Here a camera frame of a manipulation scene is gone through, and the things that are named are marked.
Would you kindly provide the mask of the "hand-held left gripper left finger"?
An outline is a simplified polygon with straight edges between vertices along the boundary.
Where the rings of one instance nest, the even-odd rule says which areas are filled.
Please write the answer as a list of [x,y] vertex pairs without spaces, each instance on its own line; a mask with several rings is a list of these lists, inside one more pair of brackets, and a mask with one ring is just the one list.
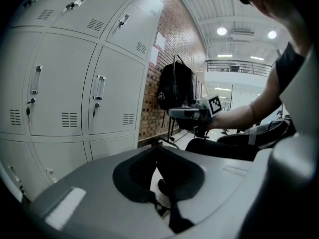
[[148,147],[88,162],[44,190],[31,211],[60,236],[74,239],[171,239],[176,233],[153,203],[127,199],[114,185],[121,162]]

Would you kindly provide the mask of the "metal balcony railing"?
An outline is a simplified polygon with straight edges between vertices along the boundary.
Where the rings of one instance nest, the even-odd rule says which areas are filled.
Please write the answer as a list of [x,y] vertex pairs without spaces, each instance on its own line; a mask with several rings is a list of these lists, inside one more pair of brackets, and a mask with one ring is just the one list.
[[207,72],[246,73],[267,77],[272,66],[242,60],[206,60]]

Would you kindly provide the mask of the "white metal locker wall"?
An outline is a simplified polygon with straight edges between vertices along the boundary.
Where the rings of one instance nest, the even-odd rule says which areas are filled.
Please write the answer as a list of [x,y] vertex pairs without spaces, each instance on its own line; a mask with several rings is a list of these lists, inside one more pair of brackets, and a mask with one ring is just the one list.
[[[138,145],[160,0],[23,0],[0,40],[0,163],[29,201],[87,162]],[[65,10],[69,3],[73,9]],[[123,25],[117,30],[119,21]],[[103,47],[144,65],[134,130],[89,133]],[[26,102],[35,98],[31,122]]]

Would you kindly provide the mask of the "white ceiling air conditioner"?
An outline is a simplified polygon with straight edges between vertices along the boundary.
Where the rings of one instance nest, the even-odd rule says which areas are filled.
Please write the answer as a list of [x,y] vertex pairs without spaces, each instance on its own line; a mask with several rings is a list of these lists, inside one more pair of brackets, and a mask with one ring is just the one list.
[[230,33],[230,37],[233,40],[252,41],[254,40],[255,32],[249,30],[234,29]]

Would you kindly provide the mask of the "black backpack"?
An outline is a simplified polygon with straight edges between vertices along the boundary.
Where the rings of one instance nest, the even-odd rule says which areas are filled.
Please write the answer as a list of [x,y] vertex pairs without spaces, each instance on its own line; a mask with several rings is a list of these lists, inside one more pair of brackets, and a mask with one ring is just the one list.
[[194,100],[193,71],[187,66],[175,62],[166,65],[162,71],[159,88],[158,104],[160,109],[167,111],[191,106]]

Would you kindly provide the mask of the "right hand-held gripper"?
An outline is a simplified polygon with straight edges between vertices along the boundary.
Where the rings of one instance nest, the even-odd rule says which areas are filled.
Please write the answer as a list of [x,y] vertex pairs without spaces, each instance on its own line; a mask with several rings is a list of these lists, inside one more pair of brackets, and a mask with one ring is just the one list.
[[168,115],[175,119],[195,120],[193,133],[196,137],[207,137],[209,125],[216,115],[222,111],[221,101],[218,95],[202,98],[195,103],[195,108],[169,109]]

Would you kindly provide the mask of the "locker door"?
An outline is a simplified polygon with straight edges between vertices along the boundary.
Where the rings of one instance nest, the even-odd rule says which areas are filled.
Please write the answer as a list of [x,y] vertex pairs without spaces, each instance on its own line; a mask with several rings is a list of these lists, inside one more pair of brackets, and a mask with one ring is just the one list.
[[[91,87],[91,135],[135,129],[143,72],[140,62],[111,48],[102,48]],[[95,103],[100,107],[92,121]]]

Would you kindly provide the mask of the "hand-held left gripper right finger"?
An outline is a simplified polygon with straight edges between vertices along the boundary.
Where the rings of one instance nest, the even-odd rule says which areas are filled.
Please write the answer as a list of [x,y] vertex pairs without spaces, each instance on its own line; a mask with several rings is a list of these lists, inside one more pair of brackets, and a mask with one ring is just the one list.
[[261,187],[261,155],[244,161],[200,155],[172,147],[158,147],[194,162],[205,173],[199,191],[177,203],[182,218],[193,226],[159,239],[240,239],[245,217]]

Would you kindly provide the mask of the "person's dark trousers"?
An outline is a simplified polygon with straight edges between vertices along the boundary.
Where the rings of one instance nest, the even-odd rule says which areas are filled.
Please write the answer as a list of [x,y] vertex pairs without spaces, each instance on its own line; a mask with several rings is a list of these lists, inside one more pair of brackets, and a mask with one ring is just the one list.
[[244,133],[223,136],[217,141],[194,138],[185,150],[206,156],[254,161],[260,150],[272,148],[280,140],[295,133],[296,129],[290,119],[278,119],[254,126]]

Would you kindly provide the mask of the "person's right forearm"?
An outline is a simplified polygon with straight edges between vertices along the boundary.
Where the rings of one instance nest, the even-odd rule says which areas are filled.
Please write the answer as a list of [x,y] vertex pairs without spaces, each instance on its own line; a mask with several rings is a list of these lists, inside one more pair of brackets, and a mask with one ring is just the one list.
[[281,105],[280,93],[277,69],[276,66],[273,66],[265,88],[257,99],[248,105],[219,113],[214,117],[207,130],[243,129],[262,121]]

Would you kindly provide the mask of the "person's black shirt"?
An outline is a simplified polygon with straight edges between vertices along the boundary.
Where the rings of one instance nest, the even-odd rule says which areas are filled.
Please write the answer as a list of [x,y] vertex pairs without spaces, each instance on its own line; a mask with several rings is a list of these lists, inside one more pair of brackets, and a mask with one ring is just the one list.
[[280,85],[280,94],[287,88],[303,65],[305,58],[296,53],[289,42],[283,54],[275,62]]

